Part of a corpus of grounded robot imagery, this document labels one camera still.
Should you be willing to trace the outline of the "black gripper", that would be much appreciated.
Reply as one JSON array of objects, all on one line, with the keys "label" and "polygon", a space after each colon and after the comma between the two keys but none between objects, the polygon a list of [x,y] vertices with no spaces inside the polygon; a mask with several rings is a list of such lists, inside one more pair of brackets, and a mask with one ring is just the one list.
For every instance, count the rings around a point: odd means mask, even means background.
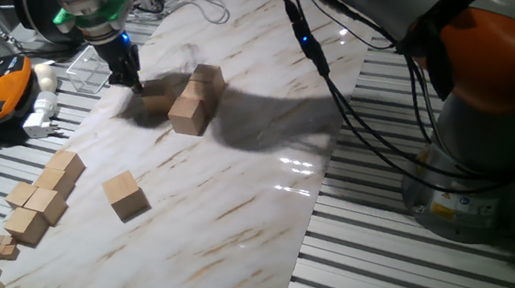
[{"label": "black gripper", "polygon": [[140,70],[137,45],[131,42],[127,33],[120,33],[109,42],[95,45],[95,50],[110,68],[111,85],[128,86],[129,79],[134,92],[142,93],[144,87],[139,78]]}]

